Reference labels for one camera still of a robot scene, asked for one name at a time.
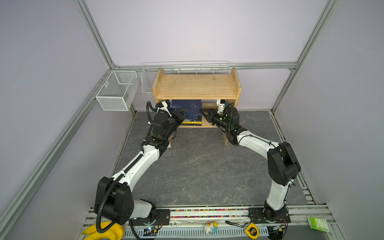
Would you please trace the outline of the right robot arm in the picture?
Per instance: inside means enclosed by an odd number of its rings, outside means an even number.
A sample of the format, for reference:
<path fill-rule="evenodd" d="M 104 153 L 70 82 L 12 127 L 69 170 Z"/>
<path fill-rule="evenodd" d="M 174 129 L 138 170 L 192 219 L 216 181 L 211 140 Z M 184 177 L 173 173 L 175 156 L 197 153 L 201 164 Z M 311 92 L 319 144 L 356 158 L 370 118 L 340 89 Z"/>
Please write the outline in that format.
<path fill-rule="evenodd" d="M 224 107 L 222 113 L 217 109 L 201 109 L 201 112 L 210 124 L 222 130 L 229 143 L 246 147 L 267 160 L 272 183 L 263 210 L 254 215 L 268 223 L 280 220 L 289 223 L 287 195 L 301 171 L 301 165 L 292 146 L 287 142 L 266 140 L 242 127 L 240 115 L 233 104 Z"/>

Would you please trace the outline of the blue folder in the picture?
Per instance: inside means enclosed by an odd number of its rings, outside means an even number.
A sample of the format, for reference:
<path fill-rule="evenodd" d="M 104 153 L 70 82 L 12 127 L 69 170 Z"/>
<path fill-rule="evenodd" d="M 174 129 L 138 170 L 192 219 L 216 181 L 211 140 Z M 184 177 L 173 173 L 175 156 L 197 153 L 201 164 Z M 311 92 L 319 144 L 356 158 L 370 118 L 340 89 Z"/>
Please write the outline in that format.
<path fill-rule="evenodd" d="M 187 117 L 202 117 L 202 101 L 201 100 L 171 100 L 171 108 L 179 109 L 185 108 L 187 112 Z"/>

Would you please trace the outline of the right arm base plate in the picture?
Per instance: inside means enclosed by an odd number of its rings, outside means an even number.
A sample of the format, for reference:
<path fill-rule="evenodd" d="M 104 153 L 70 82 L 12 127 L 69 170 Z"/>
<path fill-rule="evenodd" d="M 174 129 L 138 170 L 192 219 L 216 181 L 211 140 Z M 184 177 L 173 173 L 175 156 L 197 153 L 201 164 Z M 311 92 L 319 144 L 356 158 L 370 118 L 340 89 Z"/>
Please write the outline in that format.
<path fill-rule="evenodd" d="M 270 208 L 249 208 L 248 217 L 254 224 L 289 224 L 291 218 L 288 213 L 288 208 L 282 208 L 278 211 L 274 211 Z"/>

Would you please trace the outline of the yellow cartoon cover book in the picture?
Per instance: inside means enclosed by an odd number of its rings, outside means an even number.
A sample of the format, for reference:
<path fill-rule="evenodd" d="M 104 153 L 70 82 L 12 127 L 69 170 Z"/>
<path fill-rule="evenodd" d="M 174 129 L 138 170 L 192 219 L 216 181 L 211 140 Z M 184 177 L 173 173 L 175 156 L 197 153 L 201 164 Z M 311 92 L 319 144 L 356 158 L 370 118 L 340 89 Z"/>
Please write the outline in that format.
<path fill-rule="evenodd" d="M 183 121 L 182 125 L 201 125 L 202 121 Z"/>

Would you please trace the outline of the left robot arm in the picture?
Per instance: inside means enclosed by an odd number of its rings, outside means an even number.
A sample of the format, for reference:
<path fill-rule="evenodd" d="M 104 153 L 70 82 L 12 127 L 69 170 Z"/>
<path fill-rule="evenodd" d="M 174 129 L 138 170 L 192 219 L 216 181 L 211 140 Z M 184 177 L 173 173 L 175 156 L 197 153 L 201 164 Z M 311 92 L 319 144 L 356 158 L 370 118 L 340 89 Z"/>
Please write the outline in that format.
<path fill-rule="evenodd" d="M 113 225 L 123 225 L 134 219 L 149 223 L 156 221 L 156 205 L 150 201 L 134 200 L 132 191 L 147 171 L 170 145 L 170 137 L 186 118 L 187 110 L 168 111 L 164 102 L 146 104 L 149 129 L 140 143 L 139 153 L 112 177 L 103 177 L 97 186 L 95 200 L 96 231 L 103 234 Z"/>

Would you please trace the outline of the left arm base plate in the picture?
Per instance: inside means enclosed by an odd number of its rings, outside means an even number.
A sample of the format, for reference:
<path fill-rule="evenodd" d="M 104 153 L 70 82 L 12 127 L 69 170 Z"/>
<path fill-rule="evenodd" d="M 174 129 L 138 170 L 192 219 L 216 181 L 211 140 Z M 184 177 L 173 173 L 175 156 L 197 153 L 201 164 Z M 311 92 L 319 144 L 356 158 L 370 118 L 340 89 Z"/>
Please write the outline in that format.
<path fill-rule="evenodd" d="M 147 218 L 134 218 L 133 226 L 168 226 L 170 224 L 171 210 L 156 209 Z"/>

